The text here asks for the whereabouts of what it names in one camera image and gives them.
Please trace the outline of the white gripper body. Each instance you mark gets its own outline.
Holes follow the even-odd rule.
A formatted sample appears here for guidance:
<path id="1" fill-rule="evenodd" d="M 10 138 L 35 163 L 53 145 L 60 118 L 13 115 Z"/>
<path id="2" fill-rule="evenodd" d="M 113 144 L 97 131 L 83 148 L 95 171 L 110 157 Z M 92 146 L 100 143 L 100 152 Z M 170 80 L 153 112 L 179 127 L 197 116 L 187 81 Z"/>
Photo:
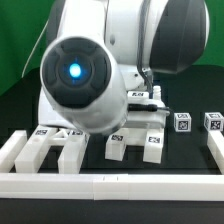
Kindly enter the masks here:
<path id="1" fill-rule="evenodd" d="M 152 95 L 147 91 L 128 92 L 128 118 L 126 128 L 164 128 L 170 109 L 161 100 L 161 87 L 153 87 Z"/>

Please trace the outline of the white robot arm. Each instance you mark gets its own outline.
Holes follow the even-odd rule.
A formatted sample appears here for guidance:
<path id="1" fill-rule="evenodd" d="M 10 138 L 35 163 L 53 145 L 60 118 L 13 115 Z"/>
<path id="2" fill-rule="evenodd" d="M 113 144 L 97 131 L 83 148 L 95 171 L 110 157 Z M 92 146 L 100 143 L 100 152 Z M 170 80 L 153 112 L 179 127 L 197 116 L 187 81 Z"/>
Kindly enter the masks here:
<path id="1" fill-rule="evenodd" d="M 159 101 L 131 101 L 155 72 L 179 73 L 203 53 L 205 0 L 55 0 L 41 60 L 38 121 L 109 135 L 122 127 L 162 127 Z"/>

